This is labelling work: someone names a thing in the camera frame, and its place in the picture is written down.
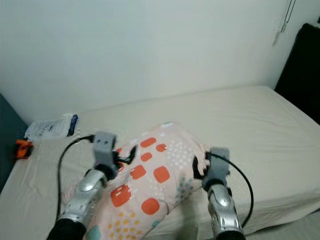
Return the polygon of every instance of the teal wall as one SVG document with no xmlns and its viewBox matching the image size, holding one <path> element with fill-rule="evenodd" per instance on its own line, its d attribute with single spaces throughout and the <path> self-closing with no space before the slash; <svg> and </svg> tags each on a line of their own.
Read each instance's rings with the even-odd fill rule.
<svg viewBox="0 0 320 240">
<path fill-rule="evenodd" d="M 22 139 L 27 125 L 0 95 L 0 192 L 14 167 L 16 139 Z"/>
</svg>

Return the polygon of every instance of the white bed sheet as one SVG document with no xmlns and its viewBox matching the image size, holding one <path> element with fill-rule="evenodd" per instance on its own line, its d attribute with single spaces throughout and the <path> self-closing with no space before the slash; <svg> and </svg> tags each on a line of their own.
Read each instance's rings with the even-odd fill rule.
<svg viewBox="0 0 320 240">
<path fill-rule="evenodd" d="M 281 226 L 269 227 L 250 234 L 246 240 L 318 240 L 320 212 Z"/>
<path fill-rule="evenodd" d="M 97 130 L 118 134 L 118 145 L 156 124 L 177 121 L 207 146 L 228 147 L 230 159 L 250 180 L 255 206 L 245 232 L 298 220 L 320 208 L 320 126 L 265 86 L 215 90 L 130 103 L 79 114 L 75 136 L 35 143 L 18 161 L 0 195 L 0 239 L 46 239 L 57 204 L 56 168 L 65 146 Z M 93 163 L 92 146 L 81 142 L 65 156 L 62 190 Z M 239 218 L 250 195 L 231 169 Z M 146 239 L 207 239 L 212 236 L 206 193 L 199 189 L 176 207 Z"/>
</svg>

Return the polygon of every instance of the pink pillowcase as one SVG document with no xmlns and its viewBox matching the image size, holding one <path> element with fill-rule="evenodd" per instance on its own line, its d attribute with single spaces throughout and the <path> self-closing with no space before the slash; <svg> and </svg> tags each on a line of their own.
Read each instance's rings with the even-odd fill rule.
<svg viewBox="0 0 320 240">
<path fill-rule="evenodd" d="M 202 173 L 209 164 L 205 148 L 177 123 L 164 123 L 117 151 L 128 156 L 134 145 L 135 159 L 108 183 L 87 240 L 140 240 L 201 186 L 192 162 L 196 156 Z"/>
</svg>

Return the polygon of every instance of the white wall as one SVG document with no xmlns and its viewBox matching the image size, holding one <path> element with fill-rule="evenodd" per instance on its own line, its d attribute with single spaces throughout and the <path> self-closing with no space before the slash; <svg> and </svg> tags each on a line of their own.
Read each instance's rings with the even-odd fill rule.
<svg viewBox="0 0 320 240">
<path fill-rule="evenodd" d="M 274 87 L 320 15 L 297 0 L 2 0 L 1 91 L 27 122 L 240 85 Z"/>
</svg>

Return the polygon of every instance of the polka dot pattern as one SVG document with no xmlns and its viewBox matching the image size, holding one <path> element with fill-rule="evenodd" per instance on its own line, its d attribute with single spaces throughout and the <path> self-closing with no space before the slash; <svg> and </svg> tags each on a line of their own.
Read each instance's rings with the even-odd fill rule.
<svg viewBox="0 0 320 240">
<path fill-rule="evenodd" d="M 175 142 L 172 140 L 167 148 L 166 157 L 169 166 L 182 170 L 186 166 L 192 164 L 194 154 L 181 141 Z"/>
<path fill-rule="evenodd" d="M 154 178 L 154 176 L 152 176 L 152 178 L 147 176 L 146 179 L 148 181 L 149 189 L 151 191 L 151 196 L 155 199 L 165 201 L 165 194 L 167 192 L 166 185 L 160 185 L 159 182 Z"/>
<path fill-rule="evenodd" d="M 186 177 L 184 176 L 180 179 L 180 183 L 176 188 L 175 204 L 178 204 L 180 201 L 191 194 L 191 190 L 193 189 L 193 186 L 191 186 L 192 181 L 192 178 L 186 180 Z"/>
<path fill-rule="evenodd" d="M 134 212 L 127 213 L 127 214 L 124 214 L 123 212 L 119 212 L 118 216 L 120 217 L 120 219 L 116 220 L 114 225 L 113 224 L 108 225 L 109 230 L 112 229 L 113 226 L 115 226 L 114 232 L 111 232 L 109 235 L 110 238 L 132 239 L 132 237 L 136 237 L 135 234 L 139 235 L 142 233 L 141 230 L 137 231 L 137 229 L 136 229 L 139 227 L 140 221 L 135 219 L 136 214 Z M 88 238 L 88 240 L 100 240 L 100 238 L 97 238 L 97 239 L 96 238 Z"/>
</svg>

